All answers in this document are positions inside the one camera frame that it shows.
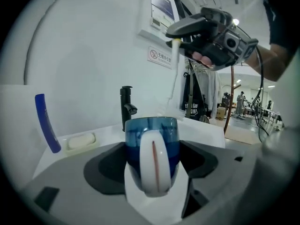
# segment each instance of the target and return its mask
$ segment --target hand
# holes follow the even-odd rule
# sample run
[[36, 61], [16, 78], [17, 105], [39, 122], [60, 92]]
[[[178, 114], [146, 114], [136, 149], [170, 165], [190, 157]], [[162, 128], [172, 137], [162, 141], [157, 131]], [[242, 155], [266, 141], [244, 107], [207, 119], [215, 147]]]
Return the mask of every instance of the hand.
[[198, 52], [193, 52], [192, 54], [192, 58], [194, 60], [200, 61], [201, 63], [205, 64], [208, 67], [212, 67], [212, 61], [210, 60], [209, 57], [206, 56], [202, 56], [200, 53]]

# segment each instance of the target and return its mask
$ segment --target hanging clothes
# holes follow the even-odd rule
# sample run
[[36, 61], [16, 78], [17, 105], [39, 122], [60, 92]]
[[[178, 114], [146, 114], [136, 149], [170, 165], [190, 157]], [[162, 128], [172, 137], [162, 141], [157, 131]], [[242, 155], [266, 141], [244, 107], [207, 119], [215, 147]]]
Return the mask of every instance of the hanging clothes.
[[222, 103], [222, 86], [220, 76], [215, 71], [195, 72], [199, 87], [206, 96], [205, 103], [211, 111], [211, 118], [216, 118], [218, 103]]
[[189, 102], [189, 94], [190, 94], [190, 81], [191, 77], [193, 89], [192, 89], [192, 103], [191, 103], [191, 109], [190, 114], [187, 116], [190, 119], [194, 119], [199, 121], [200, 117], [205, 114], [205, 105], [204, 100], [202, 97], [202, 93], [199, 87], [199, 84], [197, 82], [196, 74], [188, 74], [184, 73], [184, 76], [186, 77], [186, 84], [184, 87], [184, 93], [183, 93], [183, 100], [182, 100], [182, 106], [181, 109], [187, 111], [188, 110], [188, 102]]

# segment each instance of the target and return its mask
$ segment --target no smoking sign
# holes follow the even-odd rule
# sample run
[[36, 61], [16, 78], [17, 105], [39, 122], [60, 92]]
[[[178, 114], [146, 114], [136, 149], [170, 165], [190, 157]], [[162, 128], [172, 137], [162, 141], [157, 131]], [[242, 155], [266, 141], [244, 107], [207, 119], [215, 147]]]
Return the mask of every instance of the no smoking sign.
[[172, 69], [171, 55], [151, 46], [148, 49], [148, 61]]

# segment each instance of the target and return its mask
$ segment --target blue cup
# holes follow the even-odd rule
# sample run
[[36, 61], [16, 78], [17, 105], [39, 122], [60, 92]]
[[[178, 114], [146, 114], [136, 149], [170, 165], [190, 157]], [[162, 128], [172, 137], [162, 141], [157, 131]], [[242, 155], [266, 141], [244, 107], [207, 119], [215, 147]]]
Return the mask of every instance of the blue cup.
[[149, 197], [166, 195], [175, 181], [180, 158], [177, 120], [169, 117], [128, 120], [125, 140], [135, 184]]

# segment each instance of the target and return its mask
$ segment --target person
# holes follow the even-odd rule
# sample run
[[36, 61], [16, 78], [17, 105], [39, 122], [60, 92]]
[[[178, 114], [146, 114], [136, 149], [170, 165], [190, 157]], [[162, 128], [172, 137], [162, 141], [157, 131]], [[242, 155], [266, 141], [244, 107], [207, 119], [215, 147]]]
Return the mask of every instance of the person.
[[271, 105], [272, 105], [272, 101], [270, 100], [269, 103], [268, 103], [267, 109], [271, 109]]
[[[283, 17], [285, 14], [278, 11], [280, 8], [272, 6], [269, 0], [263, 0], [263, 5], [269, 22], [270, 49], [260, 45], [257, 48], [262, 57], [264, 78], [276, 82], [296, 53], [299, 41], [294, 38], [295, 31], [289, 28], [290, 19]], [[208, 66], [212, 66], [210, 58], [202, 56], [198, 52], [194, 52], [192, 57]], [[256, 72], [261, 73], [255, 50], [245, 62]]]
[[245, 117], [246, 116], [246, 112], [247, 112], [247, 107], [248, 107], [248, 101], [247, 101], [247, 99], [246, 99], [246, 96], [244, 96], [244, 102], [243, 102], [243, 117]]
[[255, 102], [255, 105], [258, 105], [260, 101], [261, 101], [261, 97], [258, 96], [258, 98], [257, 98], [257, 100], [256, 100], [256, 102]]
[[236, 100], [237, 100], [237, 103], [236, 103], [235, 113], [237, 115], [241, 115], [242, 109], [243, 109], [243, 100], [244, 100], [244, 92], [243, 91], [238, 95]]
[[258, 98], [257, 98], [257, 103], [258, 103], [258, 107], [260, 107], [261, 106], [261, 97], [260, 96], [258, 96]]

